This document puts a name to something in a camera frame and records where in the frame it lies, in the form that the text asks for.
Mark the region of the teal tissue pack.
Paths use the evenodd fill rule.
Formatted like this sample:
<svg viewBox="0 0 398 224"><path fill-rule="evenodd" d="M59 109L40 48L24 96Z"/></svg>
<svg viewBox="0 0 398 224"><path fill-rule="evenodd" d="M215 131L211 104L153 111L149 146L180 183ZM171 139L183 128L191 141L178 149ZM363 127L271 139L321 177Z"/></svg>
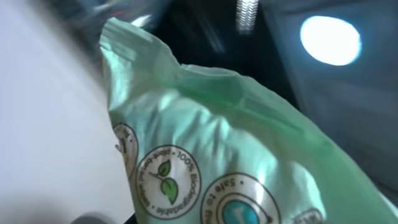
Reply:
<svg viewBox="0 0 398 224"><path fill-rule="evenodd" d="M358 165L253 78L182 65L116 18L99 44L138 223L397 222Z"/></svg>

